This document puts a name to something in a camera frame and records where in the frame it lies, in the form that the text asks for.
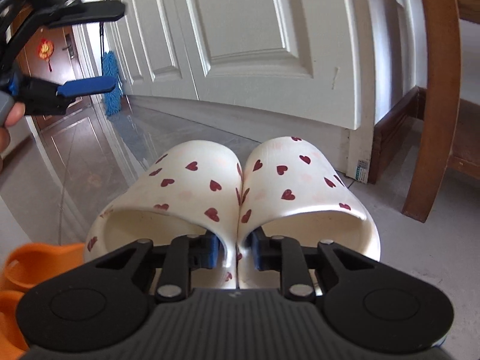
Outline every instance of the finger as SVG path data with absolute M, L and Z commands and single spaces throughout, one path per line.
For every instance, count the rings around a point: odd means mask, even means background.
M 0 127 L 0 152 L 3 152 L 10 144 L 10 134 L 4 128 Z
M 25 104 L 15 103 L 11 108 L 10 113 L 7 116 L 7 120 L 5 121 L 5 127 L 11 127 L 17 124 L 24 114 L 25 114 Z

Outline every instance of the wooden door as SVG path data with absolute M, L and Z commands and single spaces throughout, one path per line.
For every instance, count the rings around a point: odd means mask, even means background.
M 14 19 L 11 25 L 12 34 L 18 29 L 20 24 L 30 13 L 31 8 L 24 8 Z M 52 71 L 49 70 L 47 61 L 38 57 L 37 48 L 41 39 L 51 40 L 54 44 L 54 52 L 50 58 Z M 39 77 L 53 83 L 63 84 L 66 81 L 83 78 L 82 69 L 78 60 L 78 51 L 74 41 L 74 33 L 71 26 L 63 28 L 41 27 L 30 38 L 25 47 L 17 57 L 17 61 L 24 74 Z M 90 96 L 78 97 L 67 109 L 67 115 L 72 114 L 82 108 L 90 107 L 92 100 Z M 37 124 L 40 130 L 63 119 L 64 116 L 36 116 Z
M 197 100 L 174 0 L 123 0 L 125 17 L 106 25 L 127 94 Z
M 175 0 L 175 5 L 200 100 L 359 126 L 359 69 L 348 0 Z

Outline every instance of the slipper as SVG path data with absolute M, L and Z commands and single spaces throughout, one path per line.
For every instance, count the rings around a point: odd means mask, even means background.
M 242 189 L 237 166 L 237 156 L 214 142 L 170 149 L 97 217 L 85 243 L 85 262 L 137 239 L 168 245 L 178 236 L 209 230 L 220 240 L 217 266 L 192 271 L 191 285 L 236 288 L 235 191 Z
M 253 150 L 244 171 L 240 218 L 240 288 L 278 287 L 280 283 L 278 272 L 255 269 L 247 238 L 257 227 L 267 237 L 292 237 L 302 246 L 316 247 L 321 239 L 331 239 L 380 260 L 380 238 L 370 214 L 325 156 L 300 138 L 272 139 Z M 319 293 L 314 271 L 311 274 Z
M 27 292 L 42 281 L 83 264 L 83 244 L 28 243 L 12 251 L 0 275 L 0 290 Z
M 19 291 L 0 291 L 0 359 L 17 360 L 28 345 L 23 339 L 15 318 L 18 302 L 23 296 Z

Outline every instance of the marble floor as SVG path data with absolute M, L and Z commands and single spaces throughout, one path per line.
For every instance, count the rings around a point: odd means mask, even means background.
M 374 218 L 382 261 L 440 287 L 455 308 L 444 348 L 456 359 L 480 357 L 480 184 L 449 171 L 426 223 L 399 210 L 418 152 L 421 123 L 376 185 L 344 183 Z M 0 261 L 32 242 L 83 242 L 101 210 L 164 151 L 212 140 L 244 163 L 259 143 L 179 117 L 124 106 L 106 122 L 85 109 L 42 132 L 0 174 Z

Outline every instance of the white slipper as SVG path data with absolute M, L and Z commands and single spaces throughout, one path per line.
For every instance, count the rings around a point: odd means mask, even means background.
M 192 272 L 193 287 L 277 287 L 278 274 L 256 271 L 245 243 L 258 226 L 267 236 L 290 236 L 303 246 L 332 239 L 380 258 L 372 218 L 313 145 L 295 137 L 265 142 L 251 153 L 244 173 L 235 154 L 217 143 L 170 149 L 95 220 L 85 261 L 139 238 L 166 245 L 210 230 L 223 246 L 220 261 L 212 271 Z
M 175 237 L 210 230 L 222 245 L 220 261 L 213 270 L 193 271 L 192 287 L 235 288 L 239 215 L 235 190 L 242 189 L 237 166 L 237 156 L 214 142 L 197 140 L 170 149 L 95 220 L 84 260 L 140 238 L 167 245 Z
M 332 239 L 380 259 L 380 238 L 370 214 L 323 154 L 300 138 L 272 139 L 253 150 L 244 171 L 240 218 L 240 288 L 278 287 L 280 283 L 277 272 L 254 267 L 246 238 L 259 226 L 268 237 L 288 236 L 310 247 L 321 239 Z

